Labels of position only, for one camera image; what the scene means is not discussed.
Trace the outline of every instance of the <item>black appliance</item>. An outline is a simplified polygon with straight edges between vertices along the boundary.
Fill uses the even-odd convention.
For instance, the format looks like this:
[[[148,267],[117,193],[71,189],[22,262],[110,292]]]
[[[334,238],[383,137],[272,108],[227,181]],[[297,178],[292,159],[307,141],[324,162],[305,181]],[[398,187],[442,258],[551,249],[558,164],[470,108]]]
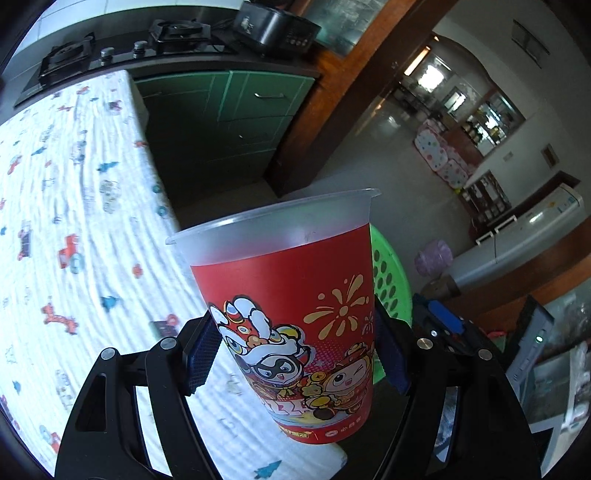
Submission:
[[[233,30],[238,40],[261,55],[293,58],[308,51],[320,27],[284,10],[244,2]]]
[[[102,39],[95,39],[95,35],[90,33],[79,41],[52,48],[25,85],[15,106],[64,80],[114,64],[131,64],[150,57],[168,55],[236,53],[236,50],[212,35],[209,25],[192,20],[156,20],[149,30]]]
[[[41,61],[39,83],[47,86],[87,71],[94,46],[95,35],[89,33],[80,41],[71,41],[52,48],[49,55]]]

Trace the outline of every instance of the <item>white appliance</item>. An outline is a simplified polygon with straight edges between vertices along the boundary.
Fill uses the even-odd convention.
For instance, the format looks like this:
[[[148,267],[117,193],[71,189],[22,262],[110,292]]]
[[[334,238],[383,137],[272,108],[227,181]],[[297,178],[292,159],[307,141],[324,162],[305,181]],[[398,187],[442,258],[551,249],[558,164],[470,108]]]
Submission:
[[[461,292],[480,287],[536,257],[586,218],[583,198],[563,183],[519,219],[513,216],[479,238],[445,273]]]

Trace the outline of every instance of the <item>screw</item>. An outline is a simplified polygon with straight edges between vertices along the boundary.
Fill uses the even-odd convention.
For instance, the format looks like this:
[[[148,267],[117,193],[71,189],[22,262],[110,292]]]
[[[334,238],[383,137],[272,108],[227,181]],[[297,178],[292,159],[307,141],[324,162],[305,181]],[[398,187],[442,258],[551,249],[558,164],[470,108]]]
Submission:
[[[478,350],[478,356],[486,361],[489,361],[492,359],[492,353],[490,353],[486,348],[482,348],[482,349]]]
[[[103,360],[110,360],[115,356],[115,349],[114,348],[105,348],[101,353],[100,357]]]
[[[428,338],[419,338],[419,340],[417,340],[417,345],[423,350],[430,350],[433,348],[433,342]]]
[[[174,348],[176,344],[177,341],[174,338],[168,337],[160,342],[160,347],[162,350],[170,350],[171,348]]]

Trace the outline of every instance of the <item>white wall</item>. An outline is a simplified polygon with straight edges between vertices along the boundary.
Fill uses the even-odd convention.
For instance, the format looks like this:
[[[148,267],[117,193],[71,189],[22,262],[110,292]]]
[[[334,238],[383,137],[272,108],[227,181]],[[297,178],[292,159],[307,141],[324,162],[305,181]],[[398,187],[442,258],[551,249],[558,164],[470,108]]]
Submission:
[[[50,33],[89,18],[133,8],[172,5],[239,9],[242,0],[56,0],[27,32],[15,53]]]
[[[542,69],[512,42],[513,19],[548,47],[550,56]],[[435,32],[470,50],[527,118],[487,157],[473,180],[491,170],[517,205],[556,170],[564,170],[582,181],[577,189],[591,205],[586,140],[591,125],[591,67],[552,12],[540,0],[460,0]],[[561,159],[552,170],[541,155],[548,143]],[[514,156],[505,162],[509,152]]]

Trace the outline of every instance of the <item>window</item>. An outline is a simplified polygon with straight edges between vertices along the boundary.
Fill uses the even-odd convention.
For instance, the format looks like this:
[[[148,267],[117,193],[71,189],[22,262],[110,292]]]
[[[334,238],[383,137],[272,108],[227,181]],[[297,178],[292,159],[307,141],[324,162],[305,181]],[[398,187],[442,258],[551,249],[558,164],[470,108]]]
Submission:
[[[445,80],[445,76],[433,65],[429,65],[427,71],[419,79],[418,84],[426,91],[432,92],[443,80]]]

